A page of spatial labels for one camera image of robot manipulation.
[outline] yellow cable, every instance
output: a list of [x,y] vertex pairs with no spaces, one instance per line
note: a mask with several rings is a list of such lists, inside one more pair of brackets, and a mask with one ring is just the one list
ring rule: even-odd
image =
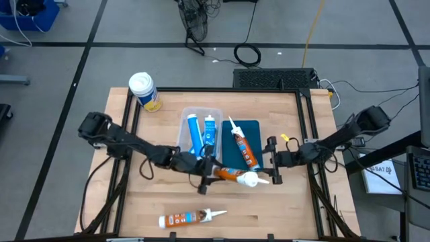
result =
[[318,21],[318,18],[320,17],[320,14],[321,14],[321,10],[323,10],[324,3],[325,3],[325,0],[321,0],[320,7],[318,8],[318,12],[316,13],[314,22],[312,23],[312,27],[310,27],[309,36],[308,36],[308,39],[306,40],[306,46],[304,47],[302,68],[304,67],[304,63],[306,62],[306,54],[308,53],[309,40],[312,37],[312,33],[314,32],[316,22]]

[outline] yellow tag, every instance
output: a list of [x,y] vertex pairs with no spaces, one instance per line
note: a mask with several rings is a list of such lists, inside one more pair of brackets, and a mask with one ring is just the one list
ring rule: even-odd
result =
[[290,138],[288,138],[288,136],[286,136],[285,134],[281,134],[281,137],[286,141],[290,141]]

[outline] blue bin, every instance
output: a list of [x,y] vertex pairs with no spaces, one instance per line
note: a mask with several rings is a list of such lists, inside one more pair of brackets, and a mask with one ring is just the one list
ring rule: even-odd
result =
[[[17,21],[21,30],[40,31],[40,28],[43,32],[49,31],[60,11],[60,7],[54,0],[45,0],[44,4],[46,9],[34,16],[34,19],[32,19],[33,17],[31,16],[17,16]],[[0,24],[6,30],[18,30],[13,15],[0,15]]]

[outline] white paper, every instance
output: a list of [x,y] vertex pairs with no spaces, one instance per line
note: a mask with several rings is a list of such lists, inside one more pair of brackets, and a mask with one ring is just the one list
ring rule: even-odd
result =
[[[383,161],[377,165],[368,168],[369,170],[381,175],[383,178],[387,179],[396,187],[400,187],[400,184],[397,179],[396,170],[391,160]],[[366,192],[369,194],[402,194],[396,188],[390,186],[390,184],[386,183],[383,179],[370,173],[367,170],[363,170],[363,179],[364,185],[366,188]]]

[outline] plastic bin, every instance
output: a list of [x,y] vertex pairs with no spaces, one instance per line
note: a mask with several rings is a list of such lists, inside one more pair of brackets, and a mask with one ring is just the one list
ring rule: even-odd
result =
[[204,132],[204,118],[211,115],[215,118],[216,124],[216,159],[219,160],[221,156],[221,131],[222,131],[222,111],[216,108],[201,108],[201,107],[188,107],[184,108],[181,115],[181,122],[179,124],[179,134],[177,136],[176,145],[181,147],[181,152],[189,151],[193,144],[191,142],[191,134],[188,128],[187,116],[190,114],[196,114],[199,120],[200,130]]
[[[32,19],[31,16],[17,15],[17,21],[21,30],[40,31],[38,29],[39,27],[43,32],[49,31],[60,11],[60,7],[54,2],[54,0],[45,0],[44,4],[46,9],[34,16],[34,19]],[[0,24],[6,30],[18,30],[15,23],[15,17],[13,15],[0,15]]]

